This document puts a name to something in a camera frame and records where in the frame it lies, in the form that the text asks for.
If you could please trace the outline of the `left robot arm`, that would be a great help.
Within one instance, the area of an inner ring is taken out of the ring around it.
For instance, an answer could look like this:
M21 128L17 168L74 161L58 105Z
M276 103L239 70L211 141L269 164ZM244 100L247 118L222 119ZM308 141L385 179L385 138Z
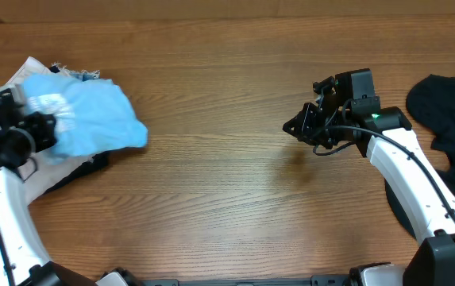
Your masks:
M29 204L71 175L82 158L48 164L56 143L54 116L27 113L14 87L0 89L0 285L92 285L53 262L29 214Z

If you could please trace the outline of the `folded denim shorts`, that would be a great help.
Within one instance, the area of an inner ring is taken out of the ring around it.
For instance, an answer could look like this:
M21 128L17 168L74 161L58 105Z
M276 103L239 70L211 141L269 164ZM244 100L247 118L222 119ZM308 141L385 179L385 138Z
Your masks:
M54 63L48 69L52 73L70 76L70 77L79 79L81 81L100 79L99 70L97 70L97 71L87 71L87 70L76 71L76 70L68 69L65 65L61 65L60 63Z

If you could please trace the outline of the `folded beige shorts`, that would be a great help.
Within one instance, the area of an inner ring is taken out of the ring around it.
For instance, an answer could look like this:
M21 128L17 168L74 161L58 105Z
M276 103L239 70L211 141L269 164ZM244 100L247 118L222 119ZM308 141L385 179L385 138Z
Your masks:
M28 57L25 63L19 68L19 70L9 80L9 87L15 87L14 84L22 83L23 79L30 75L47 75L51 74L49 69L45 67L40 61L33 57ZM57 117L49 110L40 110L41 117L50 120L57 125ZM35 159L36 163L32 163L30 160L26 162L22 167L16 168L12 172L5 168L0 169L0 184L3 185L3 180L12 177L15 181L24 184L25 200L27 204L30 204L37 197L43 195L47 189L52 187L54 184L61 181L65 176L68 176L76 168L78 168L83 162L91 159L93 155L85 157L68 157L61 161L60 164L51 164L50 149L34 153L30 159ZM31 176L29 173L33 172L34 168L37 168L36 172Z

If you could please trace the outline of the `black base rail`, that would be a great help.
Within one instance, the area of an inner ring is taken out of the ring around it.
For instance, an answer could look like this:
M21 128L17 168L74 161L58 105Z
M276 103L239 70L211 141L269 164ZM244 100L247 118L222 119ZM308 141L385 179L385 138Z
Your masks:
M177 279L138 280L125 269L106 273L96 281L97 285L136 286L403 286L404 269L397 265L385 264L367 268L354 268L349 274L316 274L311 278L274 278L255 280L194 280Z

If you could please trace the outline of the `dark folded garment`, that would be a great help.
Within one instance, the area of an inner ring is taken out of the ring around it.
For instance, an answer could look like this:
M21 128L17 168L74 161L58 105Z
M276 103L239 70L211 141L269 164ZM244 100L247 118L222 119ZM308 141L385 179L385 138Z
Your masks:
M97 155L94 155L91 159L83 162L78 168L76 168L70 175L65 176L61 181L54 184L52 187L45 191L45 194L55 191L69 184L73 180L87 176L91 173L101 171L110 165L110 152L106 151Z

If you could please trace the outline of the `light blue printed t-shirt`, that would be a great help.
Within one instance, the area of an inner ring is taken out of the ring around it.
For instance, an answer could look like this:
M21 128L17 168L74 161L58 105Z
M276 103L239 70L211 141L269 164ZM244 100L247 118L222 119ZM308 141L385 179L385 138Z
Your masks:
M49 164L106 151L143 148L148 129L122 89L110 79L82 81L58 74L31 75L21 84L28 113L56 119L57 143L44 151Z

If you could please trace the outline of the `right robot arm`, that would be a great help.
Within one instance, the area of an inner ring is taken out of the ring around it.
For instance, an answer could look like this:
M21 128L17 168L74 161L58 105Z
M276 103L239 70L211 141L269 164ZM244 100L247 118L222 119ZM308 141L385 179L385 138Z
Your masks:
M283 124L298 141L333 155L355 145L382 174L387 199L418 250L406 266L356 266L321 275L313 285L455 285L455 196L422 151L412 124L396 106L383 108L368 68L313 84L317 95Z

